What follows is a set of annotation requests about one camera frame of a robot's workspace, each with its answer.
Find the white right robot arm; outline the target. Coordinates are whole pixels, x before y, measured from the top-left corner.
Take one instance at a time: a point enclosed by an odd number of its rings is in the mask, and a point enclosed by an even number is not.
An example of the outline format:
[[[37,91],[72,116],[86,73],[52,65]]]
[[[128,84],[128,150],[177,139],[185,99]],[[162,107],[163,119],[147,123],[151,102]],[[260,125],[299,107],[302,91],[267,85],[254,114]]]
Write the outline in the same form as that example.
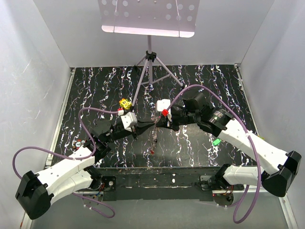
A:
[[[211,106],[202,92],[188,91],[183,102],[184,106],[175,106],[169,99],[157,101],[156,113],[160,118],[157,127],[179,131],[181,125],[197,124],[204,132],[232,144],[259,164],[258,167],[225,164],[208,185],[225,190],[231,185],[260,184],[277,197],[286,195],[299,170],[302,156],[298,152],[278,149],[244,129],[230,113]]]

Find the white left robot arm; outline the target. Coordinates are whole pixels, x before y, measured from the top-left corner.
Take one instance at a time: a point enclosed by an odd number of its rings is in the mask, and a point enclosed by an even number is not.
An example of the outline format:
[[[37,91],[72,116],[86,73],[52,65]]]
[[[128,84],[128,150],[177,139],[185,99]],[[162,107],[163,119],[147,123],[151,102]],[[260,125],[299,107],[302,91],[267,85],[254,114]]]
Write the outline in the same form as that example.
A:
[[[129,135],[136,137],[153,125],[153,121],[137,121],[124,128],[121,120],[115,125],[109,120],[100,120],[91,131],[93,140],[76,150],[72,159],[63,159],[38,173],[29,171],[24,174],[15,198],[30,219],[37,219],[57,200],[75,191],[99,190],[104,181],[93,165],[110,152],[109,144]]]

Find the metal key ring disc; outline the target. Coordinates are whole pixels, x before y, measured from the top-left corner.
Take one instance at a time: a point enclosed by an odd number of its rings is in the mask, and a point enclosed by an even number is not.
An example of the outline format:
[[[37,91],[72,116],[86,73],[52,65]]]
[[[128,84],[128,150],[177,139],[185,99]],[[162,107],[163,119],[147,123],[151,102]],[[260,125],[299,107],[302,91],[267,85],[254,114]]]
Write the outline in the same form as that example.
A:
[[[159,116],[155,117],[155,123],[158,121]],[[156,127],[156,124],[153,127],[153,132],[152,132],[152,142],[151,142],[151,150],[155,151],[156,145],[157,145],[157,132],[158,128]]]

